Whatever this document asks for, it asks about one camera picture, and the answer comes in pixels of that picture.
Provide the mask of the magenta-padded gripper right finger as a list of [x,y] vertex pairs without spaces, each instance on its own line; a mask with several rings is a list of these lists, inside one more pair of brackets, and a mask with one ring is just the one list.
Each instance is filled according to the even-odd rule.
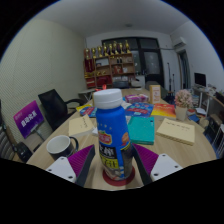
[[132,148],[144,185],[148,185],[182,169],[177,162],[165,153],[158,155],[138,144],[132,144]]

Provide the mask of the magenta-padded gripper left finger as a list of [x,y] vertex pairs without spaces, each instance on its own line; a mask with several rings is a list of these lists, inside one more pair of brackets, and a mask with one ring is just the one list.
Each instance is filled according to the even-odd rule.
[[59,157],[47,171],[83,187],[94,156],[95,146],[90,145],[70,157]]

